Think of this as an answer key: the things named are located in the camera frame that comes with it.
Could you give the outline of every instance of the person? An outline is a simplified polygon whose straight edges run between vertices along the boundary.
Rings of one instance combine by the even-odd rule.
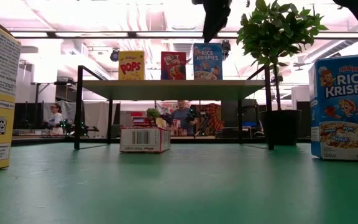
[[[48,123],[53,126],[52,134],[63,134],[63,128],[59,126],[60,122],[64,121],[62,107],[59,104],[54,103],[50,106],[50,112],[53,113],[53,116],[49,119]]]
[[[172,119],[180,120],[180,127],[187,131],[188,136],[194,135],[193,126],[198,122],[197,118],[193,121],[186,121],[187,114],[190,112],[190,109],[185,107],[184,100],[178,100],[178,109],[172,112]]]

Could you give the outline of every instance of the rice krispies box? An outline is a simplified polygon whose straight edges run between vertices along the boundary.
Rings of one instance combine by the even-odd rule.
[[[120,152],[161,153],[171,148],[170,131],[164,128],[122,128]]]
[[[161,52],[161,79],[186,80],[186,52]]]
[[[145,80],[144,51],[120,51],[118,59],[119,80]]]
[[[194,79],[222,80],[222,60],[221,44],[194,44]]]
[[[310,70],[311,153],[358,160],[358,56],[318,60]]]

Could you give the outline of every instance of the froot loops box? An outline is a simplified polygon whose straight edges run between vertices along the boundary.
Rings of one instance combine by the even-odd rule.
[[[221,44],[194,44],[194,79],[222,80],[222,60]]]
[[[144,51],[120,51],[119,80],[145,80]]]
[[[358,56],[318,60],[309,75],[311,153],[358,160]]]
[[[186,52],[161,52],[161,79],[186,79]]]

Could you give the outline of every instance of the black plant pot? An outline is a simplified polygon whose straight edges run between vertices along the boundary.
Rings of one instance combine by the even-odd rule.
[[[264,111],[260,119],[267,142],[274,145],[294,146],[301,120],[300,110]]]

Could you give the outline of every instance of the blue cereal box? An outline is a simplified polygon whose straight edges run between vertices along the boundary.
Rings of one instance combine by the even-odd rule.
[[[194,44],[194,79],[222,80],[222,60],[221,44]]]
[[[358,56],[318,60],[309,75],[311,153],[358,160]]]

